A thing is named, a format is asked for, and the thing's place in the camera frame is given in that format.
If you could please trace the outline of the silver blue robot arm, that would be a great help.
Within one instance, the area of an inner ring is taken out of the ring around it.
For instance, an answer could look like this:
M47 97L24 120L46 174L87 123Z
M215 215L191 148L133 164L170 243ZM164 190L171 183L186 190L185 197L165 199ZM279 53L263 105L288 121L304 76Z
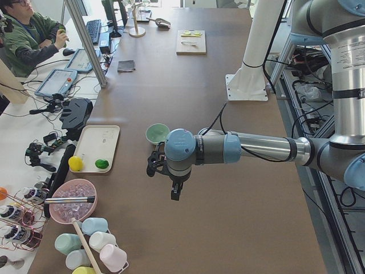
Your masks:
M192 166L235 163L242 156L295 162L350 187L364 189L364 2L295 1L290 39L295 45L327 44L331 50L334 134L328 138L278 138L204 128L178 128L148 158L147 175L172 180L178 200Z

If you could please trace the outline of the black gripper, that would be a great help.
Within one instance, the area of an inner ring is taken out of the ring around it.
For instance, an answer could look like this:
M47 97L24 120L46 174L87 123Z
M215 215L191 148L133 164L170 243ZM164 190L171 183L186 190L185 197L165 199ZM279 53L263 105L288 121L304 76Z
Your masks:
M169 176L170 179L173 181L171 189L171 199L179 201L181 194L181 185L183 184L183 181L170 173L167 166L167 160L165 158L165 152L160 151L160 147L163 144L164 142L159 142L155 150L152 151L151 155L147 159L147 175L149 177L153 177L155 175L155 172L158 172L160 174Z

